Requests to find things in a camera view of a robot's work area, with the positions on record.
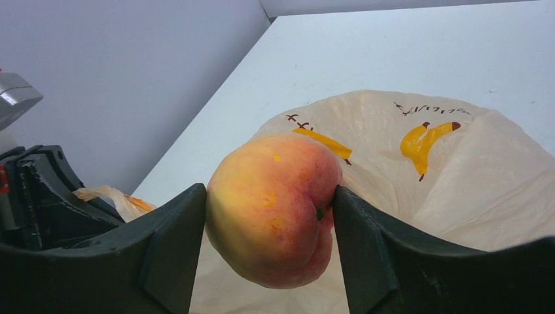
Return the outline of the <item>peach coloured fake peach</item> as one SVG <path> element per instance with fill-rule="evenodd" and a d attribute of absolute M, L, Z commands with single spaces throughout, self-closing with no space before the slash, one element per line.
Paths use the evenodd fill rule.
<path fill-rule="evenodd" d="M 343 173 L 324 144 L 295 132 L 237 148 L 207 185 L 206 232 L 226 263 L 266 288 L 308 285 L 332 253 L 332 201 Z"/>

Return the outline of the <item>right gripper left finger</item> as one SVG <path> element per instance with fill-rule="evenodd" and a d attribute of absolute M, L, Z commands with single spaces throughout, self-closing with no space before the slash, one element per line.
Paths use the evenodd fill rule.
<path fill-rule="evenodd" d="M 2 313 L 188 313 L 205 224 L 196 183 L 68 248 L 1 246 Z"/>

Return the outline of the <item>orange plastic bag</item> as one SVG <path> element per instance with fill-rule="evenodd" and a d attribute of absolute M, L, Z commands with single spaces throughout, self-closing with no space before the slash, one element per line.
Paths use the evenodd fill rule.
<path fill-rule="evenodd" d="M 554 157 L 499 111 L 400 92 L 360 90 L 294 109 L 233 106 L 187 129 L 187 151 L 156 166 L 158 199 L 110 186 L 80 188 L 106 197 L 125 221 L 150 213 L 188 182 L 206 181 L 231 150 L 267 134 L 311 137 L 338 157 L 345 188 L 427 234 L 492 253 L 554 238 Z M 335 228 L 327 271 L 293 290 L 270 290 L 237 276 L 208 241 L 201 244 L 192 313 L 350 313 Z"/>

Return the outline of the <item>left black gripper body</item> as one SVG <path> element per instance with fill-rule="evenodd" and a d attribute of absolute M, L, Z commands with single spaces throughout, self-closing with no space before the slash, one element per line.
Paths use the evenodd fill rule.
<path fill-rule="evenodd" d="M 1 242 L 45 251 L 71 247 L 124 221 L 101 199 L 84 201 L 84 185 L 61 146 L 16 147 L 1 154 Z"/>

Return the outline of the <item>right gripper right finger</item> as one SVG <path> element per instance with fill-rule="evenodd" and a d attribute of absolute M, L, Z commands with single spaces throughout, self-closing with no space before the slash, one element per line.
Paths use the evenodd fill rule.
<path fill-rule="evenodd" d="M 553 313 L 554 238 L 488 253 L 427 234 L 339 186 L 350 313 Z"/>

